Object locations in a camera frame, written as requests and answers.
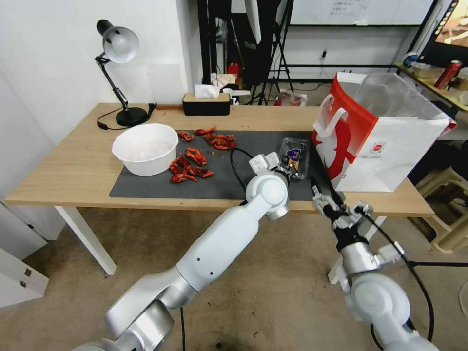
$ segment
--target bag handle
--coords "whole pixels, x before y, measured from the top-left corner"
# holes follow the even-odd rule
[[[335,129],[335,126],[340,118],[343,118],[345,120],[348,118],[348,112],[343,107],[340,107],[338,110],[336,110],[335,114],[330,119],[330,122],[326,124],[325,118],[328,114],[325,111],[325,109],[331,111],[334,101],[335,97],[333,96],[333,94],[328,94],[320,104],[318,118],[313,124],[314,129],[317,131],[317,134],[320,137],[328,137]]]

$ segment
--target red can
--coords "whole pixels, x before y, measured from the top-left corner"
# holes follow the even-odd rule
[[[459,60],[453,60],[450,62],[450,65],[443,71],[439,79],[434,84],[434,87],[437,89],[444,89],[447,84],[452,80],[453,77],[458,73],[462,68],[462,62]]]

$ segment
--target table leg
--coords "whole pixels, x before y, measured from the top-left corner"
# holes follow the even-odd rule
[[[76,207],[55,206],[58,213],[65,219],[78,239],[84,244],[96,261],[101,265],[107,274],[114,274],[116,264],[109,256],[105,248],[99,242],[88,223],[84,220]]]
[[[386,218],[387,216],[377,217],[375,220],[375,224],[377,224],[378,226],[381,226]],[[364,238],[366,238],[367,240],[370,240],[374,236],[376,231],[377,231],[377,227],[374,225],[371,225],[369,230],[367,230],[367,232],[364,234]],[[343,258],[340,256],[340,258],[333,265],[330,272],[328,272],[328,280],[330,281],[330,284],[336,284],[342,278],[346,278],[346,273],[343,269]]]

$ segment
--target tissue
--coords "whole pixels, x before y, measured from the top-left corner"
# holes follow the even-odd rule
[[[213,85],[196,84],[195,97],[196,98],[217,98],[219,96],[219,87]]]

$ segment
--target red crayfish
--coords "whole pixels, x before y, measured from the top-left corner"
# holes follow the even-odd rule
[[[210,134],[216,130],[216,126],[210,129],[197,129],[195,131],[195,135],[205,135],[205,134]]]
[[[204,168],[192,167],[189,160],[182,156],[182,154],[171,162],[169,170],[174,173],[171,178],[172,183],[181,183],[187,179],[197,181],[194,176],[207,178],[214,174],[212,171]]]
[[[189,167],[188,172],[200,178],[207,178],[214,174],[212,171],[207,170],[206,168],[192,167],[192,166]]]
[[[178,173],[176,175],[173,175],[171,178],[172,183],[181,183],[186,179],[191,179],[194,181],[198,181],[193,175],[187,174],[187,173]]]
[[[200,166],[206,165],[206,158],[205,156],[201,154],[199,149],[187,148],[187,151],[185,152],[185,156],[187,156],[188,158],[191,158]]]
[[[233,134],[205,134],[203,136],[205,141],[210,146],[214,146],[218,150],[230,150],[236,147],[234,140],[236,140]]]
[[[182,139],[182,141],[189,142],[194,139],[193,135],[190,135],[190,133],[186,131],[180,131],[177,134],[179,134],[179,137]]]

